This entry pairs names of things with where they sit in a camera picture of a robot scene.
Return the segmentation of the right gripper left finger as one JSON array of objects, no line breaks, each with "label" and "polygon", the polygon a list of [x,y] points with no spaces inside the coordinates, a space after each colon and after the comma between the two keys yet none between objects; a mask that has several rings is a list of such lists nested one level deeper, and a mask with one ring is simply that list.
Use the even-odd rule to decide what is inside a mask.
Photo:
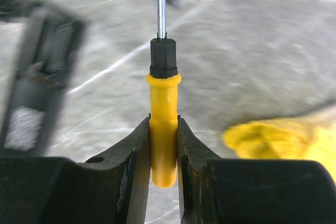
[{"label": "right gripper left finger", "polygon": [[1,223],[144,223],[149,119],[109,149],[63,157],[1,159]]}]

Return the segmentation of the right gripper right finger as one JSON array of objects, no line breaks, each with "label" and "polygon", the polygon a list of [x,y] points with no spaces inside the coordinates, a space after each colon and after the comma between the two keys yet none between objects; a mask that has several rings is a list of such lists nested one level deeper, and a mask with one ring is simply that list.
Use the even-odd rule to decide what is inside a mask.
[{"label": "right gripper right finger", "polygon": [[335,185],[315,161],[224,159],[177,129],[181,223],[335,223]]}]

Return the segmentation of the black remote control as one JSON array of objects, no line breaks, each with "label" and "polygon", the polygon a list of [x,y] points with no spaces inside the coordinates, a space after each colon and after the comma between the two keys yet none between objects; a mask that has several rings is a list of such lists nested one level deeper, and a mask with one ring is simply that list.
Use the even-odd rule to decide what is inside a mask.
[{"label": "black remote control", "polygon": [[1,156],[46,153],[84,31],[84,21],[58,8],[30,10],[1,129]]}]

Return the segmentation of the yellow white cabbage toy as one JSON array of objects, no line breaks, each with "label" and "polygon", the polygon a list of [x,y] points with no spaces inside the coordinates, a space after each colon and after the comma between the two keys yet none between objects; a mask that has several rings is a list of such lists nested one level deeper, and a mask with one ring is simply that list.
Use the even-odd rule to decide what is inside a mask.
[{"label": "yellow white cabbage toy", "polygon": [[335,178],[334,106],[295,118],[235,125],[222,138],[240,158],[317,161]]}]

